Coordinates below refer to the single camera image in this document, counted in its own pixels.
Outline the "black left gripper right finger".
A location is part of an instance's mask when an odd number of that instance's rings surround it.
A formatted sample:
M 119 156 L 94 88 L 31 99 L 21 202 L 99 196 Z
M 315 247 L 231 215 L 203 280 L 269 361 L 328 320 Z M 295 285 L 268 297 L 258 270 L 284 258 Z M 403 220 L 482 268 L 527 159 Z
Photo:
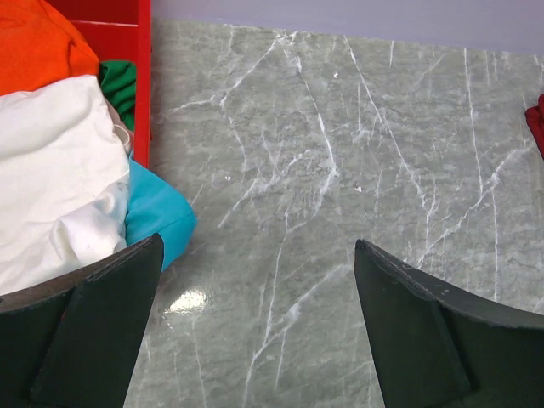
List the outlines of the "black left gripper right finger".
M 387 407 L 541 407 L 543 317 L 467 292 L 369 241 L 354 275 Z

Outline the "white t shirt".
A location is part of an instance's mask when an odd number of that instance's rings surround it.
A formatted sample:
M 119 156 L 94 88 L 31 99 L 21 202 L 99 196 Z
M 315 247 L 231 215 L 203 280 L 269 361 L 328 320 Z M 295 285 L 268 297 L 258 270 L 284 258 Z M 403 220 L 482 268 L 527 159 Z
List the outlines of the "white t shirt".
M 128 138 L 94 76 L 1 98 L 1 291 L 126 246 Z

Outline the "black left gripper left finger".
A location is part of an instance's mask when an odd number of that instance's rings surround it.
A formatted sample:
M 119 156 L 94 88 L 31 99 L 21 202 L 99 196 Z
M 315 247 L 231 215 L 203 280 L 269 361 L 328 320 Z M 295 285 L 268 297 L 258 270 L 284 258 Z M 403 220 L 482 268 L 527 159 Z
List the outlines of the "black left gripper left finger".
M 1 297 L 3 407 L 121 407 L 163 261 L 154 234 Z

